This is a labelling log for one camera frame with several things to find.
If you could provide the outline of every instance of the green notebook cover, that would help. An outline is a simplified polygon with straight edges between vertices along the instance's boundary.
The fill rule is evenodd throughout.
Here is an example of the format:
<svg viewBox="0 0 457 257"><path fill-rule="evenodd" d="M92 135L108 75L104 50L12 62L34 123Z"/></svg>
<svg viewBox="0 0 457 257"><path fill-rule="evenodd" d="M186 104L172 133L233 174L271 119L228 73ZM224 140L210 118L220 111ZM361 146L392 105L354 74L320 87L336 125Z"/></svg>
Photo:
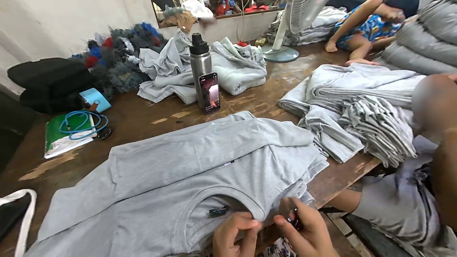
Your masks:
<svg viewBox="0 0 457 257"><path fill-rule="evenodd" d="M63 137L67 137L69 133L62 133L59 131L60 129L60 124L64 121L66 114L62 114L59 116L56 116L52 118L48 123L46 123L46 144L45 144L45 152L49 151L52 149L52 143L55 142L58 139L61 139ZM73 115L68 118L68 123L70 126L70 129L67 129L66 126L62 127L62 130L68 131L68 130L73 130L76 129L81 123L84 122L86 119L85 115ZM87 122L81 126L79 129L88 129L92 127L92 124L90 123L90 118L87 119Z"/></svg>

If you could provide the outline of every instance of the notebook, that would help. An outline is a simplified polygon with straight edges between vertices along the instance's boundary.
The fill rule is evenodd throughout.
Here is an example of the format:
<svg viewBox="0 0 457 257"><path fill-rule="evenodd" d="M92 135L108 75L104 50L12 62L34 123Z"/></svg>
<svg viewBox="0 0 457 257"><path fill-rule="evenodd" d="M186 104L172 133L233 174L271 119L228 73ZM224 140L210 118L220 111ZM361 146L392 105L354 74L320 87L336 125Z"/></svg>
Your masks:
<svg viewBox="0 0 457 257"><path fill-rule="evenodd" d="M65 114L56 116L52 118L49 122L46 123L46 141L44 145L44 158L49 159L55 156L58 156L64 152L70 151L78 146L85 145L91 141L93 141L93 137L97 136L97 133L93 133L92 135L78 139L78 140L70 140L68 133L60 132L60 124L65 119ZM63 126L62 130L73 130L76 129L80 124L85 121L84 115L73 115L68 118L69 128ZM94 126L94 120L92 116L89 115L89 119L84 123L83 126L79 129L88 129ZM78 132L72 135L72 138L78 138L84 135L87 135L91 132L95 131L95 128L91 130Z"/></svg>

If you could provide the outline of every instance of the phone screen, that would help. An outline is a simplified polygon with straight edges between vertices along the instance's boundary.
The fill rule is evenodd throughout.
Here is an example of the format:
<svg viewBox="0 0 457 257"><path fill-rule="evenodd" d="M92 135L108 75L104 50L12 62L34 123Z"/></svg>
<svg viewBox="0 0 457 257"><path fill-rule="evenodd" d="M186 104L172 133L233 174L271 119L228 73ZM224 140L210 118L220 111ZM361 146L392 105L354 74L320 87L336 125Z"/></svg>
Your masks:
<svg viewBox="0 0 457 257"><path fill-rule="evenodd" d="M216 72L202 75L199 79L203 98L203 112L208 114L221 108L219 101L219 83Z"/></svg>

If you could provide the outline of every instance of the blue lanyard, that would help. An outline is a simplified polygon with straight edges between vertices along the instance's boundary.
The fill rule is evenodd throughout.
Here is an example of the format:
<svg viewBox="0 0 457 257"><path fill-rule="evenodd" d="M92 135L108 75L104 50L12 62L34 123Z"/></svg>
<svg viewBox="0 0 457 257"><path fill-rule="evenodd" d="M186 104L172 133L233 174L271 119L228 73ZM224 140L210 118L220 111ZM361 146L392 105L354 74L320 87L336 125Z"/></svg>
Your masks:
<svg viewBox="0 0 457 257"><path fill-rule="evenodd" d="M89 120L89 116L90 115L95 115L97 116L98 118L98 122L97 124L95 124L94 126L91 126L90 128L85 128L85 129L80 129L84 124L86 124L86 122ZM85 115L85 120L83 123L81 123L78 127L76 127L74 130L62 130L62 126L66 126L68 127L69 124L68 124L68 119L73 116L73 115ZM95 131L87 134L87 135L84 135L82 137L78 137L78 138L72 138L72 135L75 134L75 133L78 133L78 132L83 132L83 131L88 131L88 130L92 130L92 129L95 129L96 126L98 126L100 123L101 123L101 118L105 118L106 122L103 126L101 126L100 128L96 129ZM59 127L59 131L62 132L62 133L68 133L69 134L69 138L70 140L79 140L79 139L83 139L83 138L86 138L90 135L92 135L93 133L97 133L98 131L102 130L104 127L106 127L106 125L108 125L108 117L103 115L103 114L96 114L96 113L93 113L93 112L89 112L89 111L73 111L73 112L69 112L67 113L67 115L65 115L65 119L62 121L62 123L60 124L60 127Z"/></svg>

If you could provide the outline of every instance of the red cloth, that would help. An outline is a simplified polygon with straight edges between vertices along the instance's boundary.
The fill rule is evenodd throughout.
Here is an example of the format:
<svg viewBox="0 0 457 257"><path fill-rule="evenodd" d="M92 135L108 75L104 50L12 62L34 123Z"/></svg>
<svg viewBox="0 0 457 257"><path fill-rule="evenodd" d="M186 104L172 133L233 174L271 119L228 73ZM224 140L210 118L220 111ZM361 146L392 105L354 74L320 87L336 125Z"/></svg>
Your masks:
<svg viewBox="0 0 457 257"><path fill-rule="evenodd" d="M86 60L86 68L92 68L95 66L95 64L97 64L98 62L98 59L97 57L91 55L87 58Z"/></svg>
<svg viewBox="0 0 457 257"><path fill-rule="evenodd" d="M159 47L160 46L160 39L156 36L151 36L152 42L154 42L154 45Z"/></svg>
<svg viewBox="0 0 457 257"><path fill-rule="evenodd" d="M268 10L270 7L266 6L266 5L262 5L260 6L259 8L257 8L256 5L252 5L251 7L249 8L246 8L244 10L244 12L252 12L252 11L262 11L262 10Z"/></svg>
<svg viewBox="0 0 457 257"><path fill-rule="evenodd" d="M248 44L246 44L246 42L244 42L244 41L239 41L237 45L239 45L241 47L248 46Z"/></svg>
<svg viewBox="0 0 457 257"><path fill-rule="evenodd" d="M224 6L222 6L222 4L220 4L218 6L218 8L216 9L216 13L218 16L222 16L222 15L225 15L225 13L230 9L230 6L228 4L225 4L225 8Z"/></svg>
<svg viewBox="0 0 457 257"><path fill-rule="evenodd" d="M113 48L113 39L111 37L107 38L102 46L106 46L109 49Z"/></svg>

